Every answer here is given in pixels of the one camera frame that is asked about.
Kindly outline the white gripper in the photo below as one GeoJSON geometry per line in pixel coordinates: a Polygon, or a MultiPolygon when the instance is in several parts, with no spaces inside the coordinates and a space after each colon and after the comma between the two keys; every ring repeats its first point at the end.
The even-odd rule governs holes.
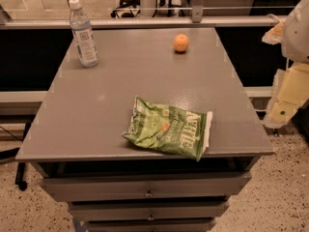
{"type": "Polygon", "coordinates": [[[271,98],[263,124],[269,129],[287,125],[309,100],[309,0],[301,0],[287,16],[263,36],[266,44],[280,44],[284,57],[294,62],[273,78],[271,98]]]}

